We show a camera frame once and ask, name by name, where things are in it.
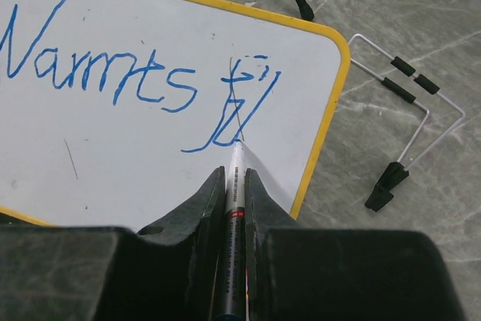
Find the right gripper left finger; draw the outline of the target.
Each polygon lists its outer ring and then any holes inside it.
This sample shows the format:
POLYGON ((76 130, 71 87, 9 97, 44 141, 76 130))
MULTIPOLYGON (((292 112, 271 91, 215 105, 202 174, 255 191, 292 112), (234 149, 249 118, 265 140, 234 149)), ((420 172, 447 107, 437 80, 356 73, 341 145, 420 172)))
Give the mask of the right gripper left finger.
POLYGON ((3 320, 206 320, 225 169, 140 231, 40 226, 1 213, 3 320))

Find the white blue whiteboard marker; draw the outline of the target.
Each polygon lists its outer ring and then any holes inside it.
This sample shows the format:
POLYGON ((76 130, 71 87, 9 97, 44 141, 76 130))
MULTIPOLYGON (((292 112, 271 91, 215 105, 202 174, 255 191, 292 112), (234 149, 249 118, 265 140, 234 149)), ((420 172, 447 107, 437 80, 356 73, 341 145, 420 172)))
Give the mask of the white blue whiteboard marker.
POLYGON ((246 319, 244 144, 234 142, 225 185, 223 239, 213 296, 214 320, 246 319))

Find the yellow framed whiteboard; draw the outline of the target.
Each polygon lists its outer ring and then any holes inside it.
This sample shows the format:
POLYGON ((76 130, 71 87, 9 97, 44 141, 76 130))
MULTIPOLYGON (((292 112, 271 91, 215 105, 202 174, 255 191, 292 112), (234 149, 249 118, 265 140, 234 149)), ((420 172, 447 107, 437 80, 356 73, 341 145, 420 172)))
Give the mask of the yellow framed whiteboard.
POLYGON ((1 0, 1 209, 139 229, 242 140, 296 215, 349 64, 336 30, 226 0, 1 0))

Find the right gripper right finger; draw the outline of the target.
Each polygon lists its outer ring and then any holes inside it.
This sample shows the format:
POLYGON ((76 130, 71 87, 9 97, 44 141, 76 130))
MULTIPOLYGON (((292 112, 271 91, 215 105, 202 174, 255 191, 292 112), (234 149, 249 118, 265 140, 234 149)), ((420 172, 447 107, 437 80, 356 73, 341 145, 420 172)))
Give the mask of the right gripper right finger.
POLYGON ((245 180, 251 320, 463 320, 443 258, 421 232, 312 229, 245 180))

